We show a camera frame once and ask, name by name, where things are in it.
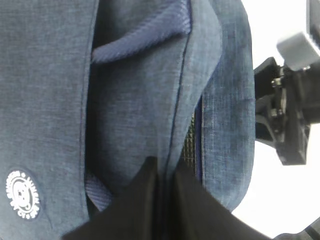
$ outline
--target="dark navy fabric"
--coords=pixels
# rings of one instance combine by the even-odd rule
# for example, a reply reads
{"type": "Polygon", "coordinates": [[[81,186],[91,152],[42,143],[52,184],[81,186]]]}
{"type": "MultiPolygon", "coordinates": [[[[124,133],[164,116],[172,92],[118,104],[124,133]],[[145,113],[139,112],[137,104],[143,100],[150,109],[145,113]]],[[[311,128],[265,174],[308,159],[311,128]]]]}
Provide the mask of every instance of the dark navy fabric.
{"type": "Polygon", "coordinates": [[[223,54],[195,110],[196,177],[233,211],[247,192],[254,160],[251,32],[240,0],[211,5],[223,27],[223,54]]]}
{"type": "MultiPolygon", "coordinates": [[[[167,225],[172,175],[195,107],[222,50],[221,28],[210,2],[189,3],[190,34],[173,35],[138,54],[91,68],[88,167],[117,197],[145,159],[157,157],[159,227],[167,225]]],[[[161,0],[101,1],[93,48],[126,36],[162,4],[161,0]]]]}
{"type": "Polygon", "coordinates": [[[134,55],[178,34],[191,31],[187,0],[166,0],[155,13],[120,39],[93,50],[93,63],[109,63],[134,55]]]}
{"type": "Polygon", "coordinates": [[[85,193],[100,212],[113,200],[110,190],[90,171],[85,175],[85,193]]]}

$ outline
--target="white plastic piece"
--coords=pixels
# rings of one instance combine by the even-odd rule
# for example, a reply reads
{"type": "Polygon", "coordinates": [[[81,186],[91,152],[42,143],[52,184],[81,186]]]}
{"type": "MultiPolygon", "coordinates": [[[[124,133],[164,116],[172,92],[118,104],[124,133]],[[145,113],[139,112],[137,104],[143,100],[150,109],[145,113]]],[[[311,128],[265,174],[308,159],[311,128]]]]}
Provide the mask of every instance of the white plastic piece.
{"type": "Polygon", "coordinates": [[[320,62],[320,46],[314,41],[310,27],[320,25],[320,1],[306,1],[306,25],[301,29],[278,41],[277,49],[284,58],[285,64],[293,71],[307,68],[320,62]]]}

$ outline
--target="embroidered badge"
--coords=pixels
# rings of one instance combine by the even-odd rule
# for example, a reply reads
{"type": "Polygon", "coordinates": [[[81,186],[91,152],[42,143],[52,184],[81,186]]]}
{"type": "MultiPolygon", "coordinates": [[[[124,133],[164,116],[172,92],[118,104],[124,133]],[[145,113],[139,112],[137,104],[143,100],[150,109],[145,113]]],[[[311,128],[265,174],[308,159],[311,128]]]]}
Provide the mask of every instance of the embroidered badge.
{"type": "Polygon", "coordinates": [[[35,219],[40,210],[39,193],[27,173],[15,170],[6,179],[6,195],[10,205],[22,219],[35,219]]]}

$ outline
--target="black mechanical device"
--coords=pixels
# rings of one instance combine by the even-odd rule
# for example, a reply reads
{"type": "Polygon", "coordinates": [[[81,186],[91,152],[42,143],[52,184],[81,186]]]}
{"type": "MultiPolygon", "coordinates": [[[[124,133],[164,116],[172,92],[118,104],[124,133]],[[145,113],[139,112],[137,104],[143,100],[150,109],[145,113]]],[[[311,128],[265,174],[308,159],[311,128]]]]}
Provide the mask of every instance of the black mechanical device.
{"type": "Polygon", "coordinates": [[[307,1],[306,29],[278,42],[284,58],[254,70],[256,140],[283,165],[304,165],[312,124],[320,123],[320,1],[307,1]]]}

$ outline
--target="white background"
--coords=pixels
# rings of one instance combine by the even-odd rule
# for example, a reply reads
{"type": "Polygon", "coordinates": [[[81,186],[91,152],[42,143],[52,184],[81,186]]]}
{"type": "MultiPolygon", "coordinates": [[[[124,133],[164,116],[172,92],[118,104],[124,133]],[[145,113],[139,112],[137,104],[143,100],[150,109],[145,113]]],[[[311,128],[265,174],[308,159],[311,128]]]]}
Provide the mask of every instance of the white background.
{"type": "MultiPolygon", "coordinates": [[[[279,65],[278,39],[305,28],[305,0],[242,0],[252,33],[253,65],[268,57],[279,65]]],[[[282,166],[276,151],[256,142],[248,192],[233,214],[270,238],[299,233],[320,217],[320,125],[314,125],[307,165],[282,166]]]]}

